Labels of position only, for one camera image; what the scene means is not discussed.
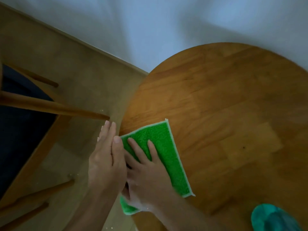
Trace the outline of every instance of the white wall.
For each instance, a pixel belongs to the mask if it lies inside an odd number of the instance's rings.
[[[308,0],[0,1],[148,72],[212,42],[260,46],[308,70]]]

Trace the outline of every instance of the chair leg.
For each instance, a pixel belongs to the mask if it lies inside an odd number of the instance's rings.
[[[27,204],[34,204],[38,202],[42,202],[52,196],[54,193],[57,193],[67,187],[72,186],[75,183],[74,180],[70,180],[68,182],[59,184],[57,186],[53,186],[38,192],[34,192],[32,194],[23,196],[18,198],[14,203],[5,206],[0,209],[0,217],[10,213],[13,210],[19,209]]]
[[[35,110],[46,113],[54,113],[59,115],[80,116],[101,120],[110,119],[109,116],[106,116],[104,114],[86,111],[74,107],[69,107],[53,101],[37,99],[5,91],[1,92],[0,105]]]
[[[45,84],[48,84],[48,85],[51,85],[51,86],[54,86],[54,87],[58,87],[59,86],[58,83],[56,83],[56,82],[54,82],[54,81],[52,81],[50,79],[47,79],[45,77],[42,77],[42,76],[40,76],[40,75],[38,75],[36,73],[33,73],[33,72],[31,72],[31,71],[29,71],[27,69],[23,69],[21,67],[13,66],[13,65],[10,65],[10,64],[6,64],[6,65],[11,67],[12,69],[19,70],[19,72],[24,73],[24,74],[28,75],[29,77],[31,77],[31,78],[33,78],[33,79],[35,79],[37,81],[43,82]]]
[[[37,214],[39,214],[41,211],[45,210],[46,208],[48,208],[49,204],[44,202],[41,206],[39,206],[38,208],[24,214],[21,217],[18,217],[17,219],[11,221],[10,223],[7,223],[6,225],[3,225],[2,227],[0,227],[0,231],[11,231],[15,228],[17,228],[18,226],[20,226],[22,223],[30,220],[32,217],[36,216]]]

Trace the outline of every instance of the chair seat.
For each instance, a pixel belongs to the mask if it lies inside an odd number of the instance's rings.
[[[53,101],[32,81],[5,65],[1,90]],[[0,106],[0,198],[48,132],[56,116]]]

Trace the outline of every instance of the fingernail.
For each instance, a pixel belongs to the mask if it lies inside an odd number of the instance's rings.
[[[113,141],[114,141],[115,143],[119,143],[119,142],[121,141],[121,138],[120,138],[119,136],[114,136],[114,137],[113,137]]]

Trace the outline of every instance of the beige floor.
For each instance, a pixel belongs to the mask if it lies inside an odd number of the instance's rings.
[[[2,60],[31,70],[60,84],[54,89],[71,105],[102,112],[118,124],[129,98],[144,75],[0,6]],[[16,230],[59,231],[64,228],[87,189],[87,159],[102,121],[73,118],[29,182],[29,191],[76,177],[75,185],[53,196],[50,207]],[[0,225],[25,211],[0,219]],[[116,201],[104,230],[134,230]]]

